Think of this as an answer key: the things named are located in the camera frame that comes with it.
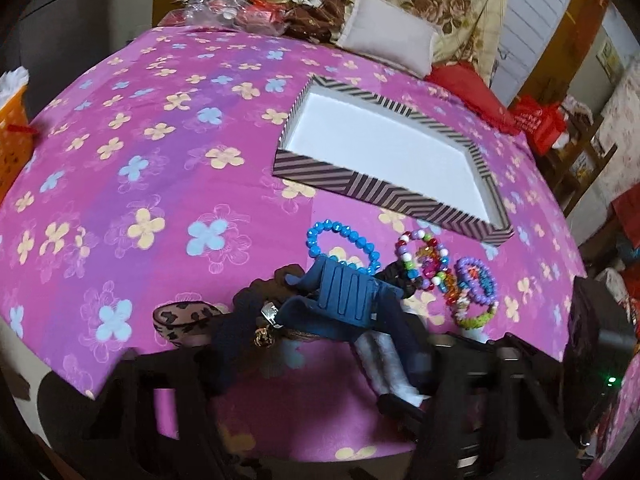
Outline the wooden shelf rack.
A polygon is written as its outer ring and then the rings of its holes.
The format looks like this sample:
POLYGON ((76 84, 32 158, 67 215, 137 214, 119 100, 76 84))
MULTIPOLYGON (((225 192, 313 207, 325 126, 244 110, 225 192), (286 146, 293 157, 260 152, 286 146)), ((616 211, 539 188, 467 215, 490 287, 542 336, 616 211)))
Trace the wooden shelf rack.
POLYGON ((608 150, 600 147, 597 133, 604 122, 602 115, 589 120, 584 112, 570 112, 565 106, 560 106, 560 111, 565 117, 568 142, 562 148, 550 148, 537 164, 567 218, 608 166, 617 145, 608 150))

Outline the red paper gift bag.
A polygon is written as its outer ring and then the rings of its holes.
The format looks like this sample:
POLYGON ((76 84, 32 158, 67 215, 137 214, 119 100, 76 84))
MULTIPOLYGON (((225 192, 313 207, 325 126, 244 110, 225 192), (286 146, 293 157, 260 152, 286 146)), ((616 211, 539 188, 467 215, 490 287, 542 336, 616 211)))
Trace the red paper gift bag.
POLYGON ((566 119, 560 102, 540 104, 531 96, 522 96, 512 106, 511 114, 537 156, 547 154, 566 133, 566 119))

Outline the white pillow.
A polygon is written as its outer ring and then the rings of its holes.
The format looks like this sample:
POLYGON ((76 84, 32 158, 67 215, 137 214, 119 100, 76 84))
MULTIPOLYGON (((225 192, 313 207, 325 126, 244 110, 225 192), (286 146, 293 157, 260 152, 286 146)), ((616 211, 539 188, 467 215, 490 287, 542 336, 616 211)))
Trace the white pillow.
POLYGON ((386 0, 354 0, 337 47, 424 78, 432 71, 438 30, 386 0))

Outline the orange plastic basket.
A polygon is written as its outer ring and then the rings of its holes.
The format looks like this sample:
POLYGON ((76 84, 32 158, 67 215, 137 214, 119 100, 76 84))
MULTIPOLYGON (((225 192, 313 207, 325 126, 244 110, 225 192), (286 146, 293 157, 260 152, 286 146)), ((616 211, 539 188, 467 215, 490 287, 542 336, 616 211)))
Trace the orange plastic basket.
POLYGON ((29 125, 23 103, 29 72, 20 66, 5 72, 0 84, 0 197, 8 194, 32 158, 37 131, 29 125))

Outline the leopard print hair band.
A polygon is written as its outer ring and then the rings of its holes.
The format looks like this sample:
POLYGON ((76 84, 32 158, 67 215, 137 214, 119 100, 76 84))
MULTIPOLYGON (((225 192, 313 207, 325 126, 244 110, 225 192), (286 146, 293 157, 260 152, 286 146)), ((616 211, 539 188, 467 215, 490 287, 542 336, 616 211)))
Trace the leopard print hair band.
POLYGON ((176 347, 209 344, 222 318, 229 314, 225 306, 202 300, 181 300, 162 304, 152 313, 154 330, 176 347))

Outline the light blue fluffy scrunchie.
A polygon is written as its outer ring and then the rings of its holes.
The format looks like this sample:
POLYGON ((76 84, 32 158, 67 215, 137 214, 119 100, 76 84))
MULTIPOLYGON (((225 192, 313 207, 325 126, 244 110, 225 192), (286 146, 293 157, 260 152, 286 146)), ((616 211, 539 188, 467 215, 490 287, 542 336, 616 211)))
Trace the light blue fluffy scrunchie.
POLYGON ((357 359, 377 396, 393 394, 420 408, 427 396, 410 385, 390 335, 367 332, 354 343, 357 359))

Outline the pink floral bedsheet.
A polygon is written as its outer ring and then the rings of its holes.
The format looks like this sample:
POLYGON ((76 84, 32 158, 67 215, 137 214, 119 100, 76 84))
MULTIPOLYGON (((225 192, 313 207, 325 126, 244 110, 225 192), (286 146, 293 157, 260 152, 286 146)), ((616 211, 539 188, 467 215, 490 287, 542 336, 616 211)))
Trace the pink floral bedsheet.
POLYGON ((491 247, 435 236, 484 260, 500 307, 483 335, 514 333, 560 358, 584 268, 526 141, 488 126, 453 94, 381 64, 285 38, 154 29, 87 70, 37 116, 43 137, 1 207, 1 313, 84 396, 119 355, 168 348, 153 310, 233 295, 309 262, 307 230, 332 219, 383 262, 419 227, 399 212, 273 177, 280 132, 312 75, 382 94, 473 140, 514 234, 491 247))

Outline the clear plastic bag pile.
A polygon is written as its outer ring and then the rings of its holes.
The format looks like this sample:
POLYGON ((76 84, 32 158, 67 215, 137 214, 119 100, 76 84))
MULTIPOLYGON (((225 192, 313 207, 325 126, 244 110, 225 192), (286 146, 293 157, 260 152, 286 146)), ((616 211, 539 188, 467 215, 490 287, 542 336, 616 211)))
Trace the clear plastic bag pile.
POLYGON ((282 36, 288 28, 286 6, 262 0, 184 0, 158 27, 198 26, 282 36))

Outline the black scrunchie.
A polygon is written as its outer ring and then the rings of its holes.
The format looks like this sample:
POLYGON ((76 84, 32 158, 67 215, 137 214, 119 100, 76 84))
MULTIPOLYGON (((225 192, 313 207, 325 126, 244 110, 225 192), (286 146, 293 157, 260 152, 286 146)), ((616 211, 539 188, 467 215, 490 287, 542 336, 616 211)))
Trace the black scrunchie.
POLYGON ((402 298, 412 297, 416 291, 416 285, 408 277, 408 271, 402 261, 394 261, 388 264, 383 270, 374 274, 374 277, 382 282, 393 285, 402 291, 402 298))

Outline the striped cardboard tray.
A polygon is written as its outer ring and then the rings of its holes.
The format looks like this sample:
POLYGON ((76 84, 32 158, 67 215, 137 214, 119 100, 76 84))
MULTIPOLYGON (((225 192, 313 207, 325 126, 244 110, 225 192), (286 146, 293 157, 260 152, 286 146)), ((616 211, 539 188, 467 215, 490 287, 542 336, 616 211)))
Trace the striped cardboard tray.
POLYGON ((406 104, 313 76, 282 125, 272 173, 500 246, 514 233, 480 148, 406 104))

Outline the dark blue hair claw clip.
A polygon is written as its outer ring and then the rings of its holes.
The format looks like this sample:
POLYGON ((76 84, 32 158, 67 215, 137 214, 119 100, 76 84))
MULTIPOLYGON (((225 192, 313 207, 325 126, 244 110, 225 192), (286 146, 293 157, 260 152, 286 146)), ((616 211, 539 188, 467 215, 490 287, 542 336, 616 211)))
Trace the dark blue hair claw clip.
POLYGON ((293 296, 278 307, 276 323, 321 338, 386 333, 402 315, 401 289, 326 256, 302 275, 285 274, 284 284, 293 296))

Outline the brown velvet scrunchie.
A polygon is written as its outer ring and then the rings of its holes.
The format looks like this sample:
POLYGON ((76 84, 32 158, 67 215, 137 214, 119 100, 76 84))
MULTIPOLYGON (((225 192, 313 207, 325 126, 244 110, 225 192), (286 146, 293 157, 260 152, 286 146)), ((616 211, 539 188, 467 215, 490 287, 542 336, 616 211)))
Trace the brown velvet scrunchie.
POLYGON ((301 278, 305 271, 297 264, 281 266, 273 272, 273 277, 268 280, 256 278, 248 286, 240 289, 232 298, 234 313, 248 311, 258 315, 260 309, 267 302, 271 302, 277 308, 282 307, 286 300, 293 298, 296 291, 285 281, 288 275, 301 278))

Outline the red heart cushion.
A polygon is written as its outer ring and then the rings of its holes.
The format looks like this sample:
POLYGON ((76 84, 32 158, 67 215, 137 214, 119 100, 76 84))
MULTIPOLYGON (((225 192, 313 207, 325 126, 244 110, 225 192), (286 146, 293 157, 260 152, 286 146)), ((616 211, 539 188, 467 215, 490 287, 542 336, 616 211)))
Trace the red heart cushion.
POLYGON ((518 136, 521 133, 509 110, 498 100, 470 63, 433 66, 425 80, 437 84, 459 98, 487 125, 510 136, 518 136))

